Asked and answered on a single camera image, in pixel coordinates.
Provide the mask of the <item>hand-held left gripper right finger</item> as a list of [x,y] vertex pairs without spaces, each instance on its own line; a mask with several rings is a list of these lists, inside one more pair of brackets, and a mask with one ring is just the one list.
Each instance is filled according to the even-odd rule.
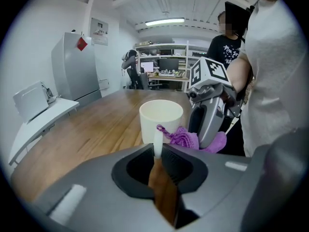
[[250,159],[164,144],[162,163],[177,187],[175,227],[184,229],[201,221],[231,192]]

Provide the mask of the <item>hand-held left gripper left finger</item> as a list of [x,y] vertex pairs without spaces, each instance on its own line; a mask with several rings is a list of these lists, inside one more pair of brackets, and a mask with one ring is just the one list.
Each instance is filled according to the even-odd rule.
[[50,185],[33,205],[53,231],[171,232],[148,186],[153,164],[152,144],[89,159]]

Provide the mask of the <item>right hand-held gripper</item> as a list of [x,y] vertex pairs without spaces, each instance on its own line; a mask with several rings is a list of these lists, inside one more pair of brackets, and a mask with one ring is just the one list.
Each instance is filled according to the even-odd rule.
[[190,115],[188,131],[198,135],[199,147],[208,147],[224,119],[225,104],[220,98],[227,95],[230,102],[227,115],[240,117],[242,98],[237,97],[224,65],[210,58],[200,57],[190,69],[188,95],[192,103],[202,102]]

